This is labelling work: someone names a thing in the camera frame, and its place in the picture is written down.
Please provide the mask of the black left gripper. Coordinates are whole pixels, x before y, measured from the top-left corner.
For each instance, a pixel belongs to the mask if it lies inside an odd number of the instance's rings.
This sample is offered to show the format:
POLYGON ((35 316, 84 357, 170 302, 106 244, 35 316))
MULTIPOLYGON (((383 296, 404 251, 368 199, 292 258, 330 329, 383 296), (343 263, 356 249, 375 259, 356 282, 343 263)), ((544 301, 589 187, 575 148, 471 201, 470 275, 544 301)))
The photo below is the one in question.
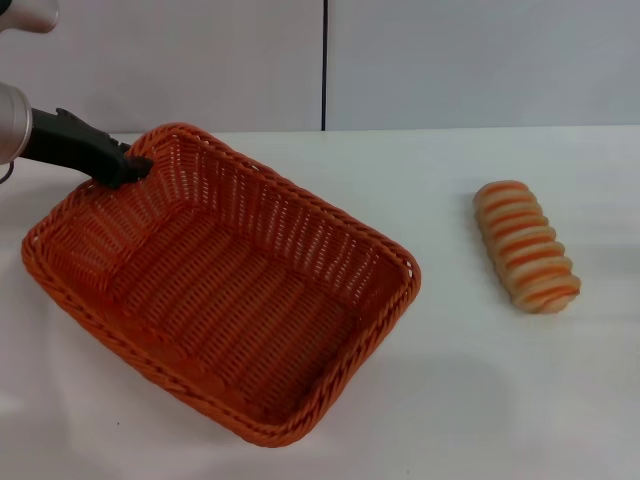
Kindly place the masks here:
POLYGON ((146 178, 153 161, 126 157, 131 145, 58 108, 55 114, 32 109, 29 139, 20 157, 72 169, 108 187, 146 178))

